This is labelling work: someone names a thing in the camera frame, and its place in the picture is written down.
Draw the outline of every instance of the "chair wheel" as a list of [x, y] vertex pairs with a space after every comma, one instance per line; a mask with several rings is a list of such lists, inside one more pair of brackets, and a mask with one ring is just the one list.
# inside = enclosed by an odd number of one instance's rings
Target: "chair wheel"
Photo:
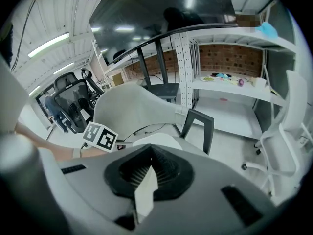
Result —
[[242, 170], [247, 170], [248, 167], [246, 166], [246, 164], [243, 164], [243, 165], [241, 166], [241, 169], [242, 169]]

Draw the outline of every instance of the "chair armrest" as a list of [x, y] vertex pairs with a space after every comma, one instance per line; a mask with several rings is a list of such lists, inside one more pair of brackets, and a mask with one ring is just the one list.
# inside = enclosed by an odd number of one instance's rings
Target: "chair armrest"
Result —
[[214, 118], [209, 117], [208, 115], [198, 112], [196, 110], [189, 109], [186, 122], [181, 131], [180, 137], [185, 139], [195, 119], [204, 123], [203, 151], [206, 154], [209, 154], [211, 143], [212, 143], [212, 138], [213, 138]]

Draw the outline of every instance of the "cable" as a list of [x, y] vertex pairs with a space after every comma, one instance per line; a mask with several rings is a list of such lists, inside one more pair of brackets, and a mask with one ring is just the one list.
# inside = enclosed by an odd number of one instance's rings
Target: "cable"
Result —
[[176, 83], [175, 56], [174, 56], [174, 49], [173, 49], [173, 45], [172, 45], [172, 39], [171, 39], [171, 36], [170, 36], [170, 41], [171, 41], [172, 55], [173, 55], [173, 62], [174, 62], [174, 83]]
[[133, 71], [132, 71], [132, 75], [134, 74], [134, 63], [133, 63], [133, 59], [132, 59], [132, 57], [129, 55], [129, 57], [131, 58], [131, 60], [132, 60], [132, 65], [133, 65]]
[[158, 128], [158, 129], [156, 129], [155, 131], [145, 132], [145, 134], [150, 134], [150, 133], [156, 132], [156, 131], [158, 131], [158, 130], [162, 129], [165, 125], [166, 125], [166, 123], [165, 123], [165, 124], [163, 124], [163, 126], [162, 126], [161, 128]]
[[14, 64], [11, 68], [11, 72], [14, 71], [14, 69], [16, 68], [17, 66], [17, 63], [18, 63], [18, 59], [19, 59], [19, 56], [20, 56], [20, 49], [21, 49], [21, 45], [22, 45], [22, 40], [23, 40], [23, 36], [24, 36], [24, 33], [25, 33], [25, 28], [26, 28], [26, 24], [27, 24], [27, 21], [28, 21], [28, 17], [30, 15], [30, 12], [35, 4], [36, 0], [32, 0], [29, 8], [28, 8], [28, 12], [27, 12], [27, 15], [26, 15], [26, 20], [25, 20], [25, 23], [24, 23], [24, 26], [23, 26], [23, 31], [22, 31], [22, 35], [21, 35], [21, 40], [20, 40], [20, 44], [19, 44], [19, 48], [18, 48], [18, 51], [17, 51], [17, 54], [16, 54], [16, 58], [15, 58], [15, 61], [14, 61]]
[[[149, 76], [155, 76], [155, 75], [149, 75]], [[149, 77], [149, 76], [146, 76], [146, 77], [144, 77], [143, 79], [146, 79], [146, 78]], [[162, 80], [161, 78], [159, 78], [158, 76], [155, 76], [155, 77], [157, 77], [158, 79], [160, 79], [160, 80], [163, 82], [163, 80]], [[140, 79], [140, 80], [143, 80], [143, 79]]]

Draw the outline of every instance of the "fluorescent ceiling light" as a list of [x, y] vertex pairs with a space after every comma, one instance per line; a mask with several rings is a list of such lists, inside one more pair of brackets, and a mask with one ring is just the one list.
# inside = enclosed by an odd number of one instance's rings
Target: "fluorescent ceiling light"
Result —
[[121, 32], [130, 32], [130, 31], [133, 31], [134, 30], [134, 27], [131, 27], [131, 26], [125, 26], [125, 27], [118, 27], [115, 29], [115, 31], [121, 31]]
[[62, 41], [62, 40], [64, 40], [64, 39], [66, 39], [66, 38], [69, 38], [69, 33], [65, 33], [65, 34], [63, 34], [62, 36], [56, 37], [56, 38], [54, 38], [54, 39], [52, 39], [52, 40], [46, 42], [45, 44], [39, 46], [37, 49], [35, 49], [35, 50], [33, 50], [31, 53], [29, 53], [28, 56], [29, 56], [30, 58], [32, 58], [33, 56], [35, 56], [36, 54], [38, 54], [40, 51], [42, 51], [42, 50], [48, 48], [49, 46], [51, 46], [51, 45], [53, 45], [53, 44], [55, 44], [55, 43], [57, 43], [57, 42], [59, 42], [59, 41]]
[[97, 32], [97, 31], [99, 31], [100, 29], [101, 29], [100, 27], [91, 28], [92, 32]]
[[65, 65], [63, 68], [60, 68], [59, 70], [57, 70], [56, 72], [54, 72], [53, 74], [55, 75], [56, 73], [58, 73], [58, 72], [60, 72], [61, 70], [64, 70], [65, 68], [67, 68], [67, 67], [69, 67], [69, 66], [71, 66], [71, 65], [73, 65], [74, 63], [70, 63], [70, 64], [68, 64], [68, 65]]
[[195, 6], [195, 0], [185, 0], [185, 7], [192, 9]]
[[31, 96], [36, 90], [38, 90], [40, 86], [38, 85], [29, 95]]

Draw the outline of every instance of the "sticker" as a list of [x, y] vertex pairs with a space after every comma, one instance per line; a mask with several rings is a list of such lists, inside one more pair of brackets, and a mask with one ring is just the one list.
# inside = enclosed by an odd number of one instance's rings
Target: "sticker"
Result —
[[103, 124], [89, 122], [83, 139], [86, 143], [106, 152], [113, 152], [118, 134]]

